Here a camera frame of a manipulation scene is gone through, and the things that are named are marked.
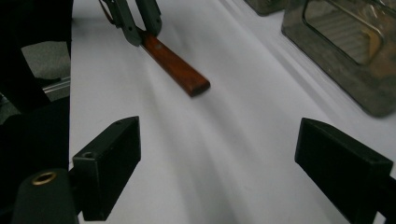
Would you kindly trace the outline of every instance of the gray floor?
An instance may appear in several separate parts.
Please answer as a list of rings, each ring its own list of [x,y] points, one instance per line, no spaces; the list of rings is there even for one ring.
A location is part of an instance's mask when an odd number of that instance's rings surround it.
[[[25,47],[22,51],[36,77],[70,77],[70,58],[64,42],[39,43]],[[69,94],[68,87],[47,93],[51,101]],[[19,111],[11,103],[5,103],[5,100],[0,102],[0,124],[15,114],[19,114]]]

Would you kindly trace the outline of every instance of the table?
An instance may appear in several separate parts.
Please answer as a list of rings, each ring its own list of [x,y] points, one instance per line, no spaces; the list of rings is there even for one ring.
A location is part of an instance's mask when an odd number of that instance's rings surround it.
[[[142,161],[106,223],[347,223],[293,160],[301,118],[396,161],[396,116],[366,115],[280,33],[283,12],[157,2],[158,38],[211,81],[199,97],[130,45],[99,3],[74,6],[70,155],[110,123],[140,117]]]

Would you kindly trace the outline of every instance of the brown wooden handle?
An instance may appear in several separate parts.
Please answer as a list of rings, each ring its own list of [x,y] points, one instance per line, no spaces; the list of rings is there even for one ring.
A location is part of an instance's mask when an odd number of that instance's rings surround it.
[[[154,35],[142,31],[142,47],[190,96],[196,96],[210,88],[210,82],[188,63],[178,57]]]

